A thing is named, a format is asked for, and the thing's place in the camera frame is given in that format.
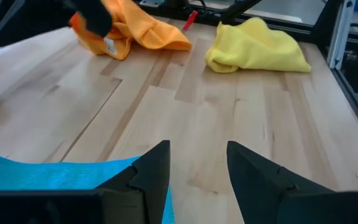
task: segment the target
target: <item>orange cloth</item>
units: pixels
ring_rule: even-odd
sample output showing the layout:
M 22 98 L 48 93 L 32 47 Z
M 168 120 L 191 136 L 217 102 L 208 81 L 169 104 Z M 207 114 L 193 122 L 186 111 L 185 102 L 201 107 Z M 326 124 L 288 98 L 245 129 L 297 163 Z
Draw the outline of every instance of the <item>orange cloth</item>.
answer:
M 124 60 L 133 40 L 147 49 L 191 49 L 191 43 L 179 29 L 154 19 L 132 0 L 103 0 L 103 4 L 113 21 L 105 38 L 87 31 L 86 21 L 79 13 L 70 19 L 78 38 L 92 53 Z

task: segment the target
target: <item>red object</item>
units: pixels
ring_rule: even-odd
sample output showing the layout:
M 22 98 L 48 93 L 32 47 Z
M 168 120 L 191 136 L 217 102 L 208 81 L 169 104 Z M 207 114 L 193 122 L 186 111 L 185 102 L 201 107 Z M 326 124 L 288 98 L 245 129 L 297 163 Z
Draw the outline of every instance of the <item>red object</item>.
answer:
M 187 29 L 190 28 L 190 26 L 193 24 L 194 20 L 196 19 L 197 14 L 198 14 L 197 11 L 193 11 L 193 12 L 190 14 L 189 18 L 188 18 L 187 21 L 186 21 L 186 24 L 185 24 L 185 25 L 183 26 L 183 28 L 182 28 L 183 30 L 187 30 Z

